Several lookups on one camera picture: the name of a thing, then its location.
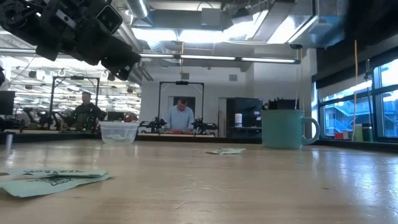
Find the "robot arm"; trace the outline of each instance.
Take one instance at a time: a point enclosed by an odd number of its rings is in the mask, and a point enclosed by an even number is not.
[[[109,0],[0,0],[0,26],[37,46],[38,55],[54,61],[62,52],[90,65],[101,62],[127,80],[141,56],[113,36],[122,22]]]

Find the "blue shirt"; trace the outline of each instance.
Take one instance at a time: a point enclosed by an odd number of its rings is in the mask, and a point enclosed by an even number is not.
[[[166,128],[178,131],[193,129],[193,112],[189,107],[186,107],[185,110],[180,111],[176,105],[169,109],[165,121],[167,122],[167,124],[165,125]]]

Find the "green paper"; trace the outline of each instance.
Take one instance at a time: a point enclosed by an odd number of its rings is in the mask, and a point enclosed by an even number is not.
[[[240,154],[241,152],[245,151],[246,149],[233,149],[233,148],[225,148],[214,150],[211,152],[207,152],[209,154]]]
[[[81,184],[99,182],[110,178],[106,174],[102,177],[46,177],[29,180],[13,180],[0,183],[5,191],[15,197],[33,197],[39,195],[54,194],[64,190],[75,188]]]
[[[66,169],[6,169],[0,174],[9,175],[39,175],[44,177],[102,177],[108,173],[106,170],[66,170]]]

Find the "clear plastic tub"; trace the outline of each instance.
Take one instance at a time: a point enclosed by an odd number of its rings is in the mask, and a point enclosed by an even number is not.
[[[108,144],[131,144],[134,142],[139,123],[99,122],[102,140]]]

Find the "teal mug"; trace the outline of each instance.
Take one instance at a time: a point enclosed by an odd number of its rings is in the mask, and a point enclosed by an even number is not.
[[[273,149],[301,149],[314,143],[320,134],[319,124],[313,118],[304,117],[302,110],[265,110],[262,116],[262,145]],[[303,136],[304,123],[311,122],[317,131],[315,137]]]

